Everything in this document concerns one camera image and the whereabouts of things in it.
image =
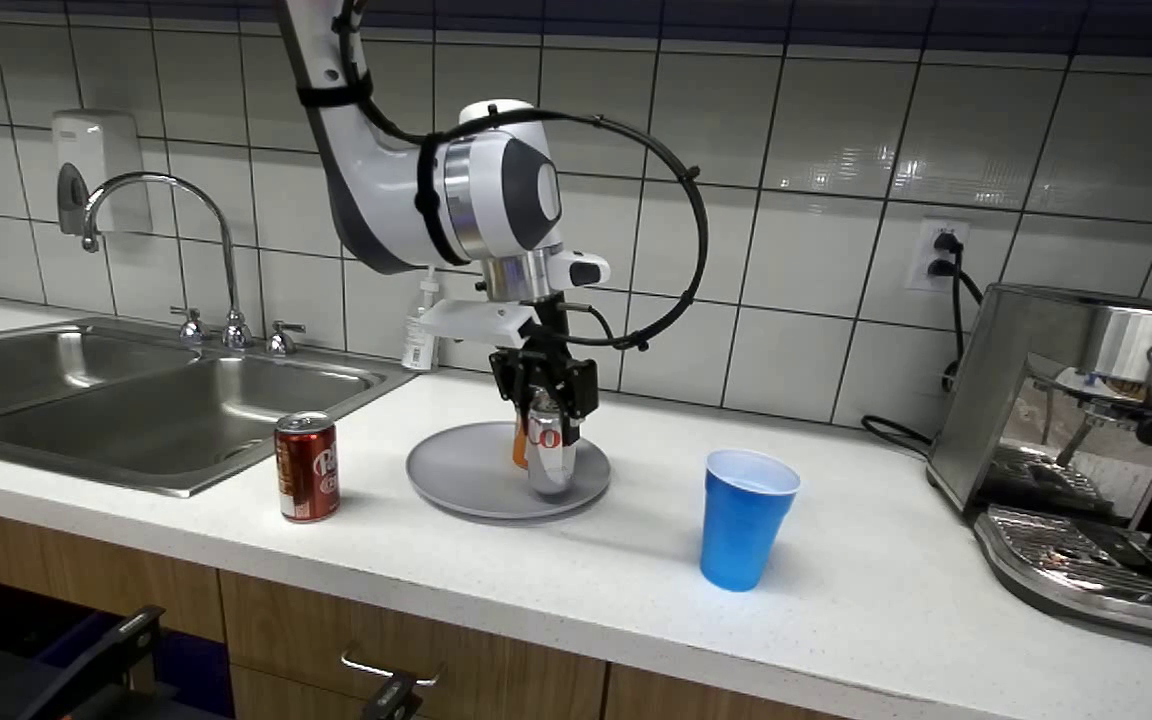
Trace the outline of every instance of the espresso machine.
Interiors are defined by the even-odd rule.
[[[997,282],[929,477],[1017,597],[1152,637],[1152,302]]]

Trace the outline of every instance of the countertop edge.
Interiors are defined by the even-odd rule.
[[[428,589],[428,584],[412,584],[412,581],[390,581],[390,576],[373,576],[362,567],[315,565],[305,555],[285,555],[285,551],[267,551],[267,549],[251,549],[251,544],[230,544],[218,536],[196,536],[196,533],[160,529],[160,524],[146,524],[146,519],[100,514],[100,510],[73,506],[61,499],[0,493],[0,519],[47,529],[47,533],[68,533],[68,536],[85,536],[85,540],[100,540],[100,544],[118,544],[118,549],[132,549],[132,551],[152,551],[152,555],[170,555],[170,560],[183,560],[183,565],[203,565],[218,571],[240,571],[251,581],[274,581],[274,584],[287,584],[287,589],[305,589],[305,590],[320,590],[320,597],[336,597],[336,598],[407,613],[419,618],[441,618],[441,622],[520,641],[520,643],[542,643],[542,647],[556,647],[556,651],[572,651],[572,655],[590,655],[590,659],[609,659],[621,666],[660,670],[660,676],[676,676],[690,684],[746,692],[757,701],[796,703],[796,707],[811,707],[811,712],[922,717],[922,720],[987,717],[978,707],[896,697],[884,687],[828,678],[828,676],[811,676],[811,670],[796,670],[796,666],[731,659],[731,655],[722,655],[708,647],[672,643],[672,641],[655,641],[655,637],[627,637],[627,631],[613,631],[602,622],[581,622],[581,618],[563,618],[563,616],[547,616],[547,613],[524,613],[529,618],[520,622],[520,608],[512,608],[512,604],[491,604],[481,597],[443,590],[443,589]]]

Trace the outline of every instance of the red soda can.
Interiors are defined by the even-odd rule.
[[[279,506],[309,524],[340,506],[336,423],[325,412],[287,412],[274,423],[274,455],[279,464]]]

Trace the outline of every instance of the cabinet handle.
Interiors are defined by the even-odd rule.
[[[406,670],[393,670],[393,666],[381,666],[381,662],[365,662],[353,651],[340,651],[340,666],[365,670],[365,676],[381,676],[381,678],[406,676]],[[437,687],[437,684],[441,684],[441,676],[416,676],[416,687]]]

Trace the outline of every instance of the drawer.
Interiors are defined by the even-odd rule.
[[[613,666],[604,720],[823,720],[823,717],[654,670]]]
[[[604,662],[367,604],[329,598],[266,581],[220,576],[230,655],[240,666],[365,701],[373,676],[340,666],[340,651],[381,666],[441,676],[428,717],[452,720],[597,720]]]
[[[0,519],[0,584],[112,616],[160,604],[170,629],[223,641],[218,571],[201,565]]]
[[[356,720],[362,701],[231,662],[238,720]]]

